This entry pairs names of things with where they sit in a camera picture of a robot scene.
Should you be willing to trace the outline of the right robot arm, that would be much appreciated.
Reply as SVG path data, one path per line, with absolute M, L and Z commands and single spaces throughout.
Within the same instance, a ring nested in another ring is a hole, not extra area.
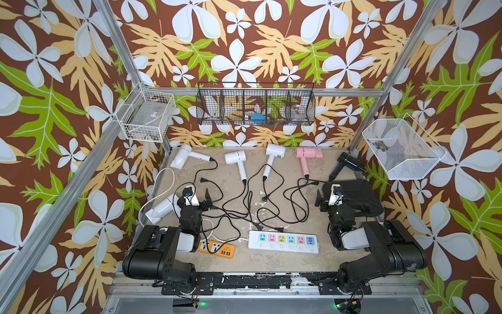
M 328 235 L 337 250 L 369 251 L 367 256 L 340 265 L 335 282 L 342 293 L 352 293 L 372 279 L 427 266 L 424 249 L 400 221 L 366 221 L 356 228 L 356 209 L 343 201 L 340 192 L 329 197 L 317 192 L 315 205 L 328 214 Z

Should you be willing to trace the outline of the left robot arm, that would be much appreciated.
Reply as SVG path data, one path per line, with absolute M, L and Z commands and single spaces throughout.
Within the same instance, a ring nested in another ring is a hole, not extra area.
M 202 233 L 202 213 L 213 206 L 208 192 L 198 201 L 191 188 L 184 195 L 168 196 L 146 212 L 145 226 L 126 253 L 122 271 L 132 279 L 152 279 L 163 285 L 163 294 L 191 293 L 197 287 L 195 266 L 175 258 L 177 252 L 194 253 Z

